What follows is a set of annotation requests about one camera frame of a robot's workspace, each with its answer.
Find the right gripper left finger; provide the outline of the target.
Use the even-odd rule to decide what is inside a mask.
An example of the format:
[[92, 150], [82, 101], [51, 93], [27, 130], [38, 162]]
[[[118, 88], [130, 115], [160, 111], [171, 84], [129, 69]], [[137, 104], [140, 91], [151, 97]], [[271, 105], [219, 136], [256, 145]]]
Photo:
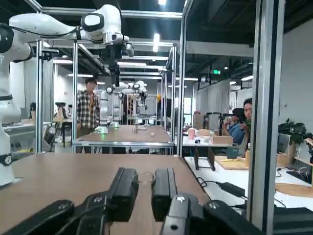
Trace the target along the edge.
[[114, 222], [128, 222], [138, 193], [136, 170], [119, 168], [110, 188], [80, 205], [57, 200], [12, 226], [6, 235], [109, 235]]

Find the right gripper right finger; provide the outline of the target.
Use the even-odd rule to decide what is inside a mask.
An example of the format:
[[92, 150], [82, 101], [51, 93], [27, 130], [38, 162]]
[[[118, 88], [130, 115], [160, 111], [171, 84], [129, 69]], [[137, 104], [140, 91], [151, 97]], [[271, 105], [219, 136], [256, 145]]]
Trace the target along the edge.
[[172, 168], [157, 169], [152, 184], [155, 221], [162, 235], [261, 235], [257, 227], [220, 200], [198, 203], [196, 196], [178, 192]]

